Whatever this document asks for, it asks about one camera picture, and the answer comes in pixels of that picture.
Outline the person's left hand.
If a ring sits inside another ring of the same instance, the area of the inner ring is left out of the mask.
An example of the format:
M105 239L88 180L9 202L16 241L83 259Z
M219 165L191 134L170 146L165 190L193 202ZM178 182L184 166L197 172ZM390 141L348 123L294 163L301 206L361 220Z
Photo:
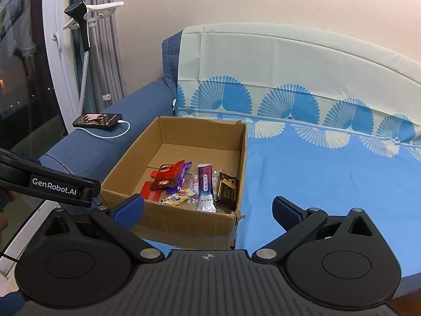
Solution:
M13 191L2 190L0 193L0 200L1 200L0 232L4 231L9 224L8 217L6 213L4 212L4 208L9 202L13 202L15 199L16 199L16 193Z

